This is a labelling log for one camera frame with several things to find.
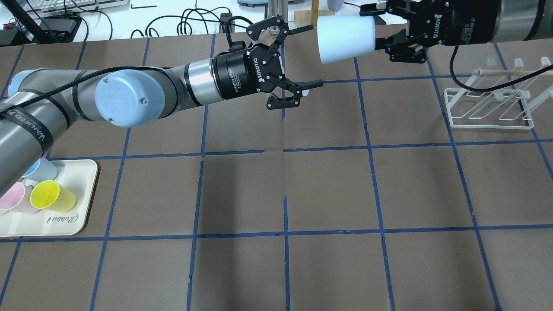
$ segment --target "plastic cup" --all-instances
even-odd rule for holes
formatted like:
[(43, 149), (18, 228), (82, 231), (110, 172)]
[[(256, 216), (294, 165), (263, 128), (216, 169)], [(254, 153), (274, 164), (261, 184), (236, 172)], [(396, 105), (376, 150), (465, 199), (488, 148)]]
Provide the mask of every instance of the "plastic cup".
[(376, 46), (374, 18), (357, 15), (319, 16), (317, 41), (323, 64), (371, 53)]
[(45, 158), (40, 158), (23, 174), (23, 178), (43, 182), (52, 180), (57, 175), (58, 168)]
[(14, 211), (25, 214), (34, 214), (40, 211), (39, 209), (33, 207), (30, 203), (32, 191), (32, 186), (25, 186), (20, 182), (16, 182), (11, 188), (9, 188), (6, 194), (0, 198), (0, 211)]
[(45, 180), (36, 185), (31, 193), (31, 204), (37, 209), (67, 212), (75, 206), (75, 195), (53, 180)]

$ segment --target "wooden board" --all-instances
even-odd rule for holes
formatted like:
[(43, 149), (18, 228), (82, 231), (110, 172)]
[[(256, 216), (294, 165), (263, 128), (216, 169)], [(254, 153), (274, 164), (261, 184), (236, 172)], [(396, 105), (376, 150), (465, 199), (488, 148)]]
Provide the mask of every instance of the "wooden board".
[[(332, 11), (332, 10), (319, 10), (319, 15), (318, 16), (328, 16), (328, 15), (334, 15), (334, 11)], [(311, 22), (311, 11), (296, 11), (296, 12), (294, 12), (294, 23), (298, 27), (312, 24), (312, 22)]]

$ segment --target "white cup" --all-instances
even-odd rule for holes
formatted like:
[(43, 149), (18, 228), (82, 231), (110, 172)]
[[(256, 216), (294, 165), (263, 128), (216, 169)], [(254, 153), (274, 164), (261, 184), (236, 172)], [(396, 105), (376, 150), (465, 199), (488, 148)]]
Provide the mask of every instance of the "white cup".
[(319, 16), (317, 21), (319, 55), (323, 64), (368, 54), (376, 46), (372, 16)]

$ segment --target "light blue cup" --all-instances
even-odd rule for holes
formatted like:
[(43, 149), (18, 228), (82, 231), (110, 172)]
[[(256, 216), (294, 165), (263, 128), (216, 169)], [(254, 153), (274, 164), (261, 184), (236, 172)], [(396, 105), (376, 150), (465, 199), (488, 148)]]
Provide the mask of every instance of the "light blue cup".
[(45, 180), (54, 180), (57, 175), (58, 168), (45, 158), (40, 158), (25, 172), (25, 174), (23, 174), (22, 177), (35, 180), (37, 182), (43, 182)]

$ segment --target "white wire rack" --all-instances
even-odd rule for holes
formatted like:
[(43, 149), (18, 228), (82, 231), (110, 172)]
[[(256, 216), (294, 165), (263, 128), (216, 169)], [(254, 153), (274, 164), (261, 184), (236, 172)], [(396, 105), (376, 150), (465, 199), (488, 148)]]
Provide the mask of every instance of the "white wire rack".
[[(549, 58), (541, 58), (541, 68), (549, 65), (551, 65)], [(486, 68), (475, 70), (466, 85), (478, 87), (492, 82), (492, 86), (496, 86), (506, 81), (508, 75), (526, 75), (528, 72), (523, 69), (524, 63), (521, 59), (515, 59), (512, 70), (504, 71), (498, 68), (494, 58), (489, 58)], [(553, 98), (553, 86), (550, 86), (531, 100), (528, 87), (539, 78), (540, 76), (537, 76), (526, 80), (516, 89), (486, 93), (475, 93), (466, 89), (446, 89), (444, 99), (450, 126), (452, 128), (533, 128), (534, 121), (531, 113), (545, 101)]]

